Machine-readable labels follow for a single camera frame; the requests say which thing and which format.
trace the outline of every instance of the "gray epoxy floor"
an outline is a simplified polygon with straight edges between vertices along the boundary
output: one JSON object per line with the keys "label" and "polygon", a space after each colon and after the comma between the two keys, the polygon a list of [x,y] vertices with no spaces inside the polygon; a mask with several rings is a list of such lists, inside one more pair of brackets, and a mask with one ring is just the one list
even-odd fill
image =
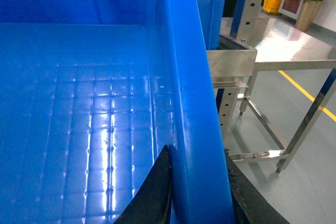
{"label": "gray epoxy floor", "polygon": [[[308,31],[313,36],[316,33],[318,31]],[[336,47],[336,38],[324,39],[323,34],[314,37]],[[286,71],[312,96],[319,92],[329,72]],[[310,100],[278,71],[260,72],[251,98],[287,140],[292,138],[311,105]],[[229,153],[276,149],[249,108],[239,116],[239,105],[238,102],[225,138]],[[336,94],[327,108],[336,114]],[[239,164],[239,168],[290,223],[336,223],[335,153],[336,122],[322,113],[287,169],[279,175],[275,173],[277,161]]]}

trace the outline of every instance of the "black object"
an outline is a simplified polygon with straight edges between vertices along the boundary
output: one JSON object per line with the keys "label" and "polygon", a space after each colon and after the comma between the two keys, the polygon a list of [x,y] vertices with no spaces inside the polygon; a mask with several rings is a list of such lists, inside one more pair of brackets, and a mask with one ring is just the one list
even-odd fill
{"label": "black object", "polygon": [[232,18],[235,13],[237,0],[225,0],[223,17]]}
{"label": "black object", "polygon": [[223,94],[224,94],[224,89],[218,89],[217,95],[216,95],[216,106],[217,106],[217,112],[218,113],[219,113],[219,109],[221,107]]}
{"label": "black object", "polygon": [[165,145],[138,193],[114,224],[170,223],[172,173]]}
{"label": "black object", "polygon": [[289,224],[258,192],[226,152],[237,224]]}

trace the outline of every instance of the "plant pot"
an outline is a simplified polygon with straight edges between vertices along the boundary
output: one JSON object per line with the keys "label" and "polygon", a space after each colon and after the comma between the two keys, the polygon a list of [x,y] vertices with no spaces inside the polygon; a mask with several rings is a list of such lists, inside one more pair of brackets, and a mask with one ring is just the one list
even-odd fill
{"label": "plant pot", "polygon": [[320,9],[322,1],[308,1],[302,4],[298,20],[295,23],[295,28],[300,31],[308,31],[313,22],[317,11]]}

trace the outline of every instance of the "metal rack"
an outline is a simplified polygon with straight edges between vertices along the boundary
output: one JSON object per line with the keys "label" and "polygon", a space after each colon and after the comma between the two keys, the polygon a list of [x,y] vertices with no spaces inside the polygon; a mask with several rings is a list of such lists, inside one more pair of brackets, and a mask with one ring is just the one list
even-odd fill
{"label": "metal rack", "polygon": [[[221,35],[228,36],[229,31],[230,20],[223,19]],[[335,92],[336,69],[331,71],[289,144],[250,98],[258,72],[336,68],[336,48],[275,19],[256,20],[253,34],[254,36],[251,39],[250,45],[258,51],[254,70],[248,79],[244,94],[238,94],[232,106],[230,106],[231,114],[236,101],[241,101],[240,115],[243,115],[243,112],[249,106],[278,145],[279,150],[243,153],[231,155],[230,157],[235,162],[258,162],[269,159],[280,159],[277,165],[277,172],[279,173],[288,166],[323,108]],[[224,133],[227,130],[228,123],[226,122],[225,124]]]}
{"label": "metal rack", "polygon": [[[213,86],[219,88],[216,103],[222,135],[225,137],[236,102],[241,101],[240,115],[249,106],[279,147],[279,150],[230,155],[230,158],[235,162],[279,159],[279,173],[286,169],[336,90],[336,48],[279,20],[257,19],[258,3],[258,0],[237,1],[234,18],[222,19],[220,34],[223,37],[219,49],[226,50],[208,51],[208,60]],[[258,72],[331,68],[333,70],[288,144],[250,99]],[[242,82],[243,76],[249,76],[247,84]],[[245,92],[238,94],[240,88],[245,88]]]}

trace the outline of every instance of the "table surface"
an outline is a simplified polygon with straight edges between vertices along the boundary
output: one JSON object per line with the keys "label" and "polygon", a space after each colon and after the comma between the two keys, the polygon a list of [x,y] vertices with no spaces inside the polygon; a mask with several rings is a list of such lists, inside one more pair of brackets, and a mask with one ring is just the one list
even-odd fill
{"label": "table surface", "polygon": [[[221,35],[228,36],[231,23],[222,19]],[[249,45],[258,50],[259,71],[336,68],[336,48],[274,18],[257,19]]]}

